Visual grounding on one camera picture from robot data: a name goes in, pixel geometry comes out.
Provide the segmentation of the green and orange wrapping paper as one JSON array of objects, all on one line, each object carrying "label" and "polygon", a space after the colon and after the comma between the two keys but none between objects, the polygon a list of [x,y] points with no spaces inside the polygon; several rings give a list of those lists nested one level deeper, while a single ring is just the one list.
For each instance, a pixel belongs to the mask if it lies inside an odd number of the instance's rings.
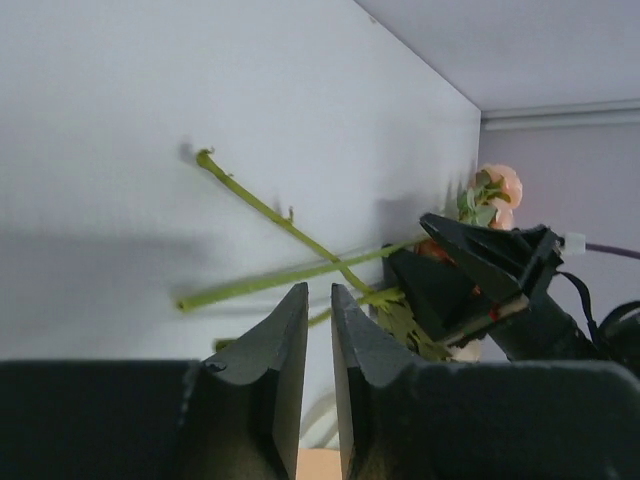
[{"label": "green and orange wrapping paper", "polygon": [[298,451],[296,480],[341,480],[340,453],[332,449]]}]

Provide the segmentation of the brown rose flower branch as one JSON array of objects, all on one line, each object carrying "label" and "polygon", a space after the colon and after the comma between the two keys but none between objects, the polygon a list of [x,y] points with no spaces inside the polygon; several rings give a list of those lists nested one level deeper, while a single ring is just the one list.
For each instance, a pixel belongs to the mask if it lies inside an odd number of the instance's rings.
[{"label": "brown rose flower branch", "polygon": [[370,253],[353,257],[349,260],[341,260],[339,257],[331,253],[321,244],[313,240],[307,234],[300,231],[294,226],[292,220],[293,210],[290,210],[288,217],[283,217],[278,214],[274,209],[267,206],[264,202],[259,200],[254,194],[249,192],[238,182],[236,182],[231,175],[224,172],[213,160],[213,151],[209,149],[202,149],[196,154],[196,163],[203,170],[211,173],[221,184],[223,184],[231,193],[235,194],[248,206],[252,207],[259,214],[266,217],[276,226],[283,229],[290,234],[294,239],[311,249],[314,253],[320,256],[322,259],[328,261],[327,265],[315,267],[303,271],[294,271],[289,273],[273,274],[258,278],[256,280],[246,280],[230,286],[221,287],[218,290],[204,293],[204,299],[208,303],[213,303],[221,300],[230,299],[232,297],[254,293],[277,286],[282,286],[288,283],[301,282],[303,280],[313,278],[316,276],[325,275],[332,272],[339,272],[349,284],[355,287],[357,290],[370,294],[373,289],[357,277],[350,269],[351,266],[359,265],[365,262],[373,261],[376,259],[382,259],[388,257],[392,253],[399,251],[402,247],[414,246],[422,243],[429,243],[426,238],[421,238],[419,242],[404,242],[397,245],[391,245],[383,247],[382,249],[372,251]]}]

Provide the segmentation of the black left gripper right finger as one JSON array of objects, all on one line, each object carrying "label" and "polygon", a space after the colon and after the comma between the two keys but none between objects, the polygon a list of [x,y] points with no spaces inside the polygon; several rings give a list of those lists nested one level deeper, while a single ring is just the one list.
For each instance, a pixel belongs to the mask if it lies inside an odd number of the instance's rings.
[{"label": "black left gripper right finger", "polygon": [[331,291],[347,479],[635,479],[639,382],[600,361],[429,362]]}]

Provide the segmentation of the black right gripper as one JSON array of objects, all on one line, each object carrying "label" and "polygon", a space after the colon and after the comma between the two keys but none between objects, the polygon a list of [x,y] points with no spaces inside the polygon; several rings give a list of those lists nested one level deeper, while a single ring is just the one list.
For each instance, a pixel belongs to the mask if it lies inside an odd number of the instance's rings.
[{"label": "black right gripper", "polygon": [[596,322],[587,285],[574,274],[554,271],[577,290],[588,329],[583,332],[546,292],[529,300],[520,282],[522,268],[498,252],[495,240],[489,240],[490,235],[500,237],[505,232],[433,213],[424,214],[420,225],[462,272],[449,263],[408,250],[388,257],[388,266],[416,323],[431,340],[443,341],[460,329],[461,311],[476,285],[499,318],[510,315],[490,332],[510,361],[639,361],[637,300],[619,305]]}]

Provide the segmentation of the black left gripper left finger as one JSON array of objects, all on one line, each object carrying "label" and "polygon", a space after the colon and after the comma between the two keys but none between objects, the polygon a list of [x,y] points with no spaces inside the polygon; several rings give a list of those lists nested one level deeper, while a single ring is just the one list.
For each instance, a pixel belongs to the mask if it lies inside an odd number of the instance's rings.
[{"label": "black left gripper left finger", "polygon": [[180,479],[293,479],[308,338],[308,287],[194,372],[179,430]]}]

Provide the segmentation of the pink rose flower branch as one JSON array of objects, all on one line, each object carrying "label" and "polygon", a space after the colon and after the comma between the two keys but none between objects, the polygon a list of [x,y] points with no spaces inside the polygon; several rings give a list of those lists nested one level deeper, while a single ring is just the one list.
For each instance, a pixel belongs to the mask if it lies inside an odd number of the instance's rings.
[{"label": "pink rose flower branch", "polygon": [[[301,282],[310,278],[339,272],[348,284],[364,294],[364,299],[374,305],[383,305],[398,297],[397,294],[379,293],[361,280],[351,268],[365,262],[387,257],[401,249],[421,246],[428,242],[425,236],[417,237],[382,247],[347,260],[340,259],[328,249],[299,230],[293,222],[293,216],[286,217],[276,213],[258,199],[253,193],[241,186],[232,175],[226,173],[207,150],[200,152],[197,165],[212,174],[223,186],[240,200],[253,208],[260,215],[290,234],[294,239],[309,247],[320,258],[324,265],[298,271],[273,273],[253,280],[243,280],[221,287],[189,294],[175,301],[181,312],[190,312],[208,305],[213,305],[232,298],[249,295],[258,291]],[[504,165],[489,165],[476,172],[471,185],[460,195],[461,205],[457,207],[457,218],[474,226],[489,226],[505,230],[513,225],[513,212],[520,205],[523,197],[523,185],[515,171]]]}]

